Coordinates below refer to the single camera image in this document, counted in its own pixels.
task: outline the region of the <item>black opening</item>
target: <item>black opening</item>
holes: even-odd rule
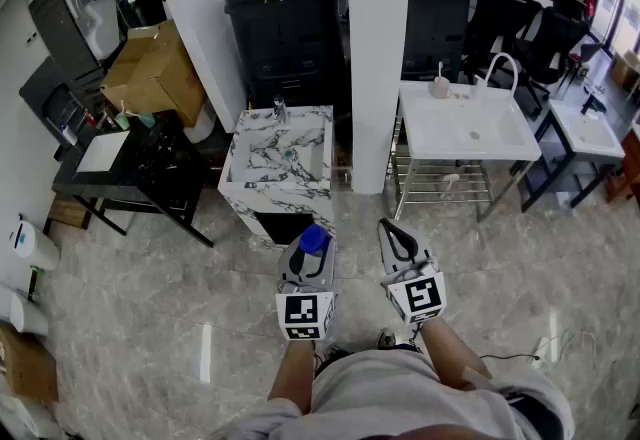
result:
[[[313,225],[313,215],[295,213],[254,213],[260,225],[276,244],[291,244],[305,229]]]

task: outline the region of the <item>white sink basin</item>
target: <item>white sink basin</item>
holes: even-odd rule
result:
[[[221,190],[228,185],[328,189],[331,108],[298,107],[287,112],[286,124],[275,119],[271,109],[242,114],[222,172]]]
[[[595,154],[624,157],[622,146],[602,113],[588,110],[582,114],[580,108],[561,102],[549,101],[571,149],[580,154]]]
[[[403,81],[402,113],[414,159],[535,161],[540,148],[509,90],[451,85],[452,96],[436,99],[427,83]]]

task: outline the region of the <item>black cable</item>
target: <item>black cable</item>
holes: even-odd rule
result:
[[[520,355],[511,355],[511,356],[482,355],[480,358],[497,358],[498,360],[509,360],[511,358],[518,358],[520,356],[526,356],[528,358],[533,358],[534,360],[540,360],[540,357],[538,355],[527,355],[524,353]]]

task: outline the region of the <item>person's right arm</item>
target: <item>person's right arm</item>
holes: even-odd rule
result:
[[[487,379],[492,378],[484,362],[456,335],[442,318],[437,317],[426,321],[420,333],[436,374],[443,385],[457,390],[474,390],[473,386],[462,378],[462,374],[467,367]]]

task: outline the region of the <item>person's left arm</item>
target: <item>person's left arm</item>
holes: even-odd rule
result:
[[[311,411],[311,387],[315,364],[313,343],[307,340],[289,342],[273,383],[269,400],[284,398],[295,403],[303,415]]]

